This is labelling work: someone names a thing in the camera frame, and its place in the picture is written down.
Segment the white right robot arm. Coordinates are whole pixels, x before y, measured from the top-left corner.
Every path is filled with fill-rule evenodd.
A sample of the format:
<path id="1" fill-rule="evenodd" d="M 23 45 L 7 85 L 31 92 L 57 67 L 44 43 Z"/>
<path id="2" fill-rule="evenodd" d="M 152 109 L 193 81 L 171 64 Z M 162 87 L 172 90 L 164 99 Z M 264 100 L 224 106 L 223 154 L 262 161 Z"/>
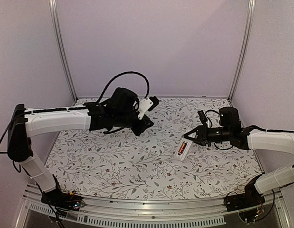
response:
<path id="1" fill-rule="evenodd" d="M 175 157 L 184 160 L 193 143 L 211 146 L 223 142 L 229 142 L 232 147 L 247 151 L 269 150 L 294 155 L 294 130 L 263 129 L 256 125 L 243 128 L 238 110 L 233 107 L 223 107 L 217 113 L 220 117 L 220 126 L 210 128 L 205 112 L 198 112 L 202 124 L 183 135 Z M 259 175 L 245 186 L 240 203 L 244 207 L 251 207 L 258 201 L 259 195 L 292 183 L 294 164 Z"/>

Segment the orange AAA battery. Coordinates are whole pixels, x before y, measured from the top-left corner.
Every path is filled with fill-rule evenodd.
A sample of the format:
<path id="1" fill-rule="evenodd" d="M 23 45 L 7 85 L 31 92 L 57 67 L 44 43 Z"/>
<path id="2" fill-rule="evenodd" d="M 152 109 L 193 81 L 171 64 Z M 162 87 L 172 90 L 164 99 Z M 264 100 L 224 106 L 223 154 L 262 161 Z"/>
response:
<path id="1" fill-rule="evenodd" d="M 180 145 L 180 148 L 178 150 L 178 155 L 182 154 L 182 145 L 183 145 L 183 143 Z"/>

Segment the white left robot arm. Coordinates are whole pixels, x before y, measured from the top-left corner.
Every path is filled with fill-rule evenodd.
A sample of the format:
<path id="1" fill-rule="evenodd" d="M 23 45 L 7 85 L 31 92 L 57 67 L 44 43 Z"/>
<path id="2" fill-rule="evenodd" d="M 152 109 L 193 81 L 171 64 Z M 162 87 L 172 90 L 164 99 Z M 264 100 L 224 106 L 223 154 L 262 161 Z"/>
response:
<path id="1" fill-rule="evenodd" d="M 154 125 L 146 116 L 159 104 L 155 96 L 140 100 L 136 93 L 117 88 L 113 95 L 100 102 L 86 102 L 72 107 L 27 109 L 23 104 L 15 107 L 3 136 L 7 137 L 5 154 L 24 168 L 39 185 L 47 199 L 55 206 L 66 201 L 59 191 L 54 176 L 47 170 L 31 148 L 31 138 L 37 135 L 68 130 L 103 130 L 111 134 L 129 128 L 139 136 Z"/>

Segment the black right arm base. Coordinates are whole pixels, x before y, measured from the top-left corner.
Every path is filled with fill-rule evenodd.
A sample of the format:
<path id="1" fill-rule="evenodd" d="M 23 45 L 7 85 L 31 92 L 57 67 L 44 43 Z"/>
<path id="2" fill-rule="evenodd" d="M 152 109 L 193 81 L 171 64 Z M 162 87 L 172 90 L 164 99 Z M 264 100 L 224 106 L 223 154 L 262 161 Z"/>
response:
<path id="1" fill-rule="evenodd" d="M 265 198 L 262 193 L 258 193 L 254 184 L 256 180 L 261 177 L 261 174 L 254 177 L 248 184 L 244 187 L 244 192 L 240 194 L 233 194 L 230 192 L 224 198 L 224 205 L 227 212 L 236 211 L 241 209 L 246 209 L 253 206 L 258 206 L 265 203 Z"/>

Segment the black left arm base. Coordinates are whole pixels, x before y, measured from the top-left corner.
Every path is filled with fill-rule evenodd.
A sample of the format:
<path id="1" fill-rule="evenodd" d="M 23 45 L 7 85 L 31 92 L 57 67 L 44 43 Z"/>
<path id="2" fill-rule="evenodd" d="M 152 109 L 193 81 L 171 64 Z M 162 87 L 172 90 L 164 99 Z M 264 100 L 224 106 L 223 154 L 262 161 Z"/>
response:
<path id="1" fill-rule="evenodd" d="M 75 195 L 73 192 L 64 193 L 60 185 L 57 183 L 55 188 L 49 192 L 42 192 L 41 202 L 64 211 L 79 211 L 85 206 L 85 202 L 81 196 Z"/>

